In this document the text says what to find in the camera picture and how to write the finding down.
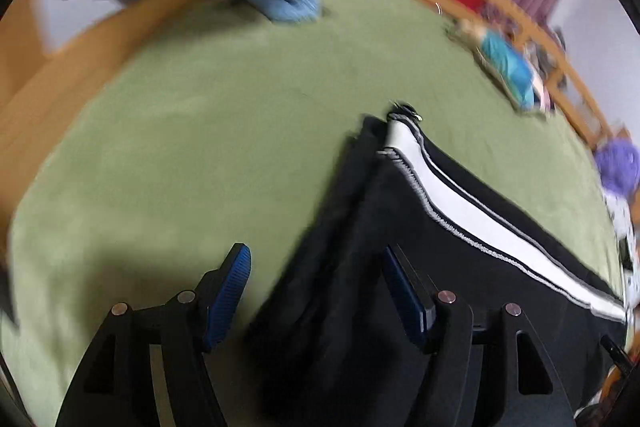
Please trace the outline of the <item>green fleece bed blanket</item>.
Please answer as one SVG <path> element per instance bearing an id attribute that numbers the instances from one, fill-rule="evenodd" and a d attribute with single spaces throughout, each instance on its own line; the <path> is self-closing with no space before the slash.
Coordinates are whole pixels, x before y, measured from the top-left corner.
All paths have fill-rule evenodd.
<path id="1" fill-rule="evenodd" d="M 235 242 L 254 256 L 247 321 L 277 280 L 364 115 L 413 105 L 442 150 L 623 290 L 587 147 L 561 113 L 523 115 L 414 0 L 323 0 L 276 25 L 194 4 L 84 108 L 9 229 L 16 317 L 1 349 L 28 413 L 55 422 L 107 309 L 154 306 Z"/>

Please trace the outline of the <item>white black-flowered pillow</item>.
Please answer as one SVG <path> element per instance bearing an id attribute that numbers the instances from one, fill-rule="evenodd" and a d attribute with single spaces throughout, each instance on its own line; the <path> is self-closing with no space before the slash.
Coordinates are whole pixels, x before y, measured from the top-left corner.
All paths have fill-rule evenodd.
<path id="1" fill-rule="evenodd" d="M 637 272 L 639 270 L 637 237 L 632 224 L 628 202 L 623 196 L 608 191 L 606 188 L 602 190 L 602 195 L 608 215 L 612 221 L 620 263 L 625 270 Z"/>

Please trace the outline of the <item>black pants with white stripe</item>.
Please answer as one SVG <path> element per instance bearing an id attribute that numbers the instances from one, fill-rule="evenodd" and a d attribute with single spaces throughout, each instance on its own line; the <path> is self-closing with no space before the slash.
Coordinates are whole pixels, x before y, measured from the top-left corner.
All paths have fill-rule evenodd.
<path id="1" fill-rule="evenodd" d="M 426 349 L 384 279 L 396 246 L 435 303 Z M 243 349 L 271 426 L 570 426 L 626 325 L 601 277 L 398 105 L 363 121 Z"/>

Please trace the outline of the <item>colourful geometric pillow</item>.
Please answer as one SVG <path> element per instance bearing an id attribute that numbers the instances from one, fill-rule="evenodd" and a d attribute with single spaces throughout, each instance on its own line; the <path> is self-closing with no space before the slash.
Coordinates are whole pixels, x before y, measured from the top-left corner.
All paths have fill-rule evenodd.
<path id="1" fill-rule="evenodd" d="M 472 20 L 458 20 L 450 36 L 470 49 L 480 67 L 520 113 L 554 111 L 554 104 L 534 66 L 500 32 Z"/>

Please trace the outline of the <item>purple plush monster toy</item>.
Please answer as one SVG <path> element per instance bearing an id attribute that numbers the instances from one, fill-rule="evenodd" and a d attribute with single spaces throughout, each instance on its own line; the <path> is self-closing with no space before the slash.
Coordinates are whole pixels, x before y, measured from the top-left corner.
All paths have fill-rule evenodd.
<path id="1" fill-rule="evenodd" d="M 600 146 L 594 160 L 605 190 L 631 199 L 639 186 L 639 149 L 628 139 L 616 138 Z"/>

